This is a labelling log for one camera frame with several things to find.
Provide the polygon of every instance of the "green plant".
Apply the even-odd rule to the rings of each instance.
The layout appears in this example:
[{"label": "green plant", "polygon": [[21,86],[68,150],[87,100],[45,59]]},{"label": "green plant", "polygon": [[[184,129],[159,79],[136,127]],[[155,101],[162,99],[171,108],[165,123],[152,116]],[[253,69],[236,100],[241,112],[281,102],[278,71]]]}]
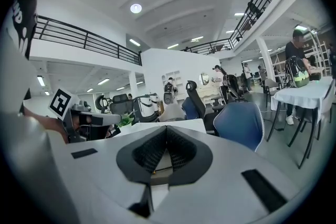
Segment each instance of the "green plant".
[{"label": "green plant", "polygon": [[129,125],[132,123],[132,121],[134,121],[134,118],[131,118],[131,115],[133,114],[130,113],[130,114],[124,114],[121,118],[121,121],[120,123],[117,124],[117,126],[120,128],[120,127],[123,127],[123,126],[126,126],[126,125]]}]

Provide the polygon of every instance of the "black metal railing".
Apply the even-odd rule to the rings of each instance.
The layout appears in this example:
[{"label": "black metal railing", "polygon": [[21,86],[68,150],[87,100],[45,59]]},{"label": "black metal railing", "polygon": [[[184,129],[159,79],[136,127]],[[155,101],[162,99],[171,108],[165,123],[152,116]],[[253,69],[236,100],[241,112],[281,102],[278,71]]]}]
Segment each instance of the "black metal railing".
[{"label": "black metal railing", "polygon": [[217,51],[222,50],[222,48],[219,50],[213,49],[213,47],[215,47],[214,44],[218,42],[221,44],[225,44],[223,48],[226,50],[233,49],[237,45],[237,43],[244,37],[244,33],[246,31],[249,31],[256,23],[256,21],[263,14],[271,1],[272,0],[250,0],[247,3],[247,7],[244,12],[245,16],[242,16],[236,28],[234,29],[234,32],[229,38],[189,47],[184,49],[184,51],[196,52],[198,51],[199,47],[202,46],[202,54],[214,54]]},{"label": "black metal railing", "polygon": [[231,50],[233,49],[232,44],[229,39],[221,39],[217,41],[207,42],[203,44],[199,44],[193,47],[186,47],[182,51],[189,51],[195,54],[214,54],[217,51],[221,50]]},{"label": "black metal railing", "polygon": [[141,66],[140,53],[77,26],[38,16],[34,38],[98,52]]}]

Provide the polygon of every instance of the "round ceiling light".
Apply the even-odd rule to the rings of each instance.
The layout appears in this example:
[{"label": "round ceiling light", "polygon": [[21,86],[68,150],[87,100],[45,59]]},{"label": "round ceiling light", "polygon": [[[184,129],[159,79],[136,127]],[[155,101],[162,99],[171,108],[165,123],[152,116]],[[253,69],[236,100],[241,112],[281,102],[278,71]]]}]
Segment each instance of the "round ceiling light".
[{"label": "round ceiling light", "polygon": [[142,10],[142,7],[140,4],[133,4],[131,6],[131,12],[132,13],[139,13]]}]

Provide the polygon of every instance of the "black cap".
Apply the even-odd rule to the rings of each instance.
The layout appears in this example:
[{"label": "black cap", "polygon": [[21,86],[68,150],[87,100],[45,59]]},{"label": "black cap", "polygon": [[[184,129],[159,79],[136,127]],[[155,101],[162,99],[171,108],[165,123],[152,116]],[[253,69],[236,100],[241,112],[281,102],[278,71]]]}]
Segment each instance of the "black cap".
[{"label": "black cap", "polygon": [[303,37],[303,33],[300,30],[294,30],[293,31],[293,38],[295,37]]}]

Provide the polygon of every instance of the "backpack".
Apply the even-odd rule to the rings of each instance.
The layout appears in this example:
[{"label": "backpack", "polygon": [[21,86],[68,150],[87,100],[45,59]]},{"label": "backpack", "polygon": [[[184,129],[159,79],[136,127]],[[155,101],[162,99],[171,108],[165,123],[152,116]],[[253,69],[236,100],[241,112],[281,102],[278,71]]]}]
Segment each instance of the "backpack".
[{"label": "backpack", "polygon": [[286,75],[290,87],[299,88],[309,82],[309,74],[306,71],[305,64],[297,56],[292,56],[286,60]]}]

